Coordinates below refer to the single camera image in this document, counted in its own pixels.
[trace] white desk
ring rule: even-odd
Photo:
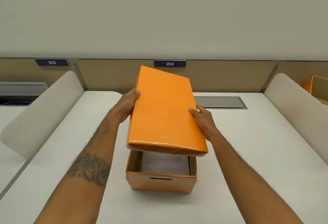
[[[25,106],[0,106],[0,133],[25,108]],[[25,162],[25,158],[0,142],[0,200],[7,191],[10,181],[24,168]]]
[[[326,223],[328,166],[263,94],[240,96],[248,110],[211,110],[240,155],[287,201],[304,223]],[[114,92],[85,92],[0,201],[3,223],[32,223],[107,111]],[[210,144],[197,159],[191,194],[133,191],[125,180],[128,120],[120,125],[97,223],[243,223]]]

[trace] person's left arm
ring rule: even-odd
[[[96,223],[113,160],[118,126],[140,92],[123,95],[59,182],[35,224]]]

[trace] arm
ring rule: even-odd
[[[108,112],[51,194],[35,224],[96,223],[111,169],[118,126],[129,116],[139,94],[139,91],[131,90]]]
[[[302,224],[289,205],[232,148],[214,124],[211,112],[190,109],[211,142],[228,188],[246,224]]]

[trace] cardboard box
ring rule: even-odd
[[[141,66],[141,91],[130,117],[127,147],[138,151],[204,156],[204,134],[189,108],[196,109],[186,77]]]
[[[322,104],[328,106],[328,79],[313,75],[303,88]]]
[[[141,173],[142,151],[131,150],[126,165],[126,180],[134,190],[191,193],[197,181],[196,157],[188,156],[190,176]]]

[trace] tattoo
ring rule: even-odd
[[[86,154],[75,160],[67,175],[81,177],[88,182],[105,187],[111,168],[105,160],[94,154]]]

